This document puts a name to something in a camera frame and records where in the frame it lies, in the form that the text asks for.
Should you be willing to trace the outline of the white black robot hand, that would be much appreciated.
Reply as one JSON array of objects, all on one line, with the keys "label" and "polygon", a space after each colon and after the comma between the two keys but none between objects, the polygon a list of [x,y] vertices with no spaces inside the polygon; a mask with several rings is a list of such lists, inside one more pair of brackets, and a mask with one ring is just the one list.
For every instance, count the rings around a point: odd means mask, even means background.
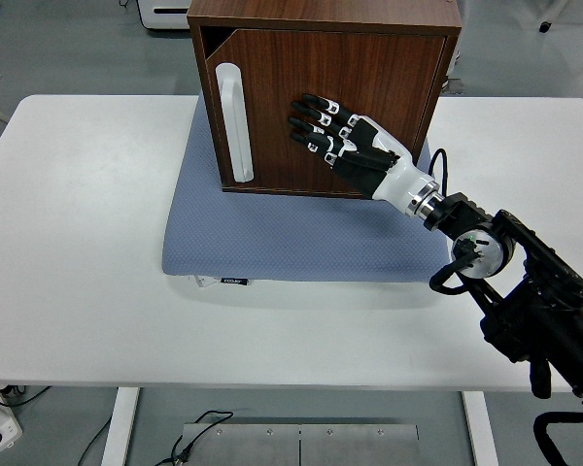
[{"label": "white black robot hand", "polygon": [[369,116],[330,99],[304,94],[291,103],[291,138],[367,199],[387,201],[407,216],[435,196],[438,184],[418,169],[410,151]]}]

